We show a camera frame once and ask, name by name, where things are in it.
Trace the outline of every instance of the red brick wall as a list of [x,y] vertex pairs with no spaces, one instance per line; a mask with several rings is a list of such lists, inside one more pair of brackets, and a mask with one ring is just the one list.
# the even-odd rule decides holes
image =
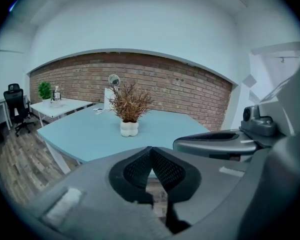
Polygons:
[[64,98],[104,102],[108,76],[149,90],[151,109],[188,114],[209,130],[219,130],[232,84],[202,68],[138,53],[90,53],[61,59],[30,74],[30,98],[40,102],[38,85],[49,81]]

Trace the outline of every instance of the dried plant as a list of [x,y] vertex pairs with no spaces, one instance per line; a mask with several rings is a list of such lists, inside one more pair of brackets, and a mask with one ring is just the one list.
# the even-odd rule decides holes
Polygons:
[[149,111],[152,99],[146,90],[137,90],[135,84],[132,83],[130,86],[124,84],[121,89],[112,85],[110,89],[114,94],[113,98],[109,99],[112,110],[124,123],[136,123]]

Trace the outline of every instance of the small potted plant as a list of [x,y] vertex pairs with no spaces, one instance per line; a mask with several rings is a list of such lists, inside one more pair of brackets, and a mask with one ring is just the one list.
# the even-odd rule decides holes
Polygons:
[[152,103],[150,94],[145,90],[137,90],[135,84],[124,85],[118,89],[111,85],[113,98],[109,98],[112,110],[122,119],[120,133],[124,137],[138,134],[138,119],[149,111]]
[[51,103],[51,84],[49,82],[42,82],[38,87],[39,96],[45,107],[49,107]]

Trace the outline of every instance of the white table leg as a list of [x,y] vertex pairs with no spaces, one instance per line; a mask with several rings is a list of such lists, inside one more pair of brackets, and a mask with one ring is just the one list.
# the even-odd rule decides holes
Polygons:
[[40,114],[39,111],[38,111],[38,114],[39,114],[39,119],[40,119],[41,126],[44,127],[44,123],[42,122],[41,114]]
[[6,110],[5,102],[2,102],[2,106],[3,106],[3,112],[4,112],[6,126],[8,126],[8,129],[10,131],[10,123],[9,123],[8,116],[7,116],[7,110]]
[[9,109],[8,109],[7,102],[4,102],[4,105],[5,105],[5,111],[6,111],[6,114],[7,114],[7,117],[8,117],[9,124],[12,127],[12,122],[11,122],[11,119],[10,119],[10,114],[9,114]]
[[71,170],[69,166],[66,164],[62,155],[57,150],[55,150],[52,146],[50,146],[46,141],[45,144],[48,150],[50,151],[52,157],[54,158],[55,162],[60,167],[61,171],[63,171],[64,174],[69,173]]

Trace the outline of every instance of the white flower pot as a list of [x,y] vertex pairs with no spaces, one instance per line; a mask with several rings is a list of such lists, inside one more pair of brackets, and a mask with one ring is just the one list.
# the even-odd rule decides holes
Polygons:
[[138,134],[138,122],[121,122],[120,133],[123,137],[136,136]]
[[47,108],[50,107],[51,99],[50,98],[43,99],[42,104],[43,104],[44,107],[47,107]]

